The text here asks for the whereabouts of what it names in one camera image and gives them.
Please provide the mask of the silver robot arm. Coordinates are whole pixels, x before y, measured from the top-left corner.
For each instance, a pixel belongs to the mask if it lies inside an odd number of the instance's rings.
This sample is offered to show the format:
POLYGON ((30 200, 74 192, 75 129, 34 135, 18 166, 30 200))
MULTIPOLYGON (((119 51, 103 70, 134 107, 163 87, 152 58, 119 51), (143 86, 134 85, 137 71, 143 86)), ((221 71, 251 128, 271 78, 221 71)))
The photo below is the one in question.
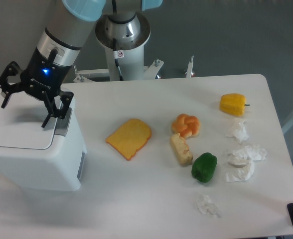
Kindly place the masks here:
POLYGON ((104 47, 111 81, 144 78, 144 45, 150 37, 145 10, 159 0, 61 0, 26 69, 10 62, 0 76, 6 107, 14 93, 43 101, 48 118, 65 118, 72 92, 61 90, 91 31, 104 47))

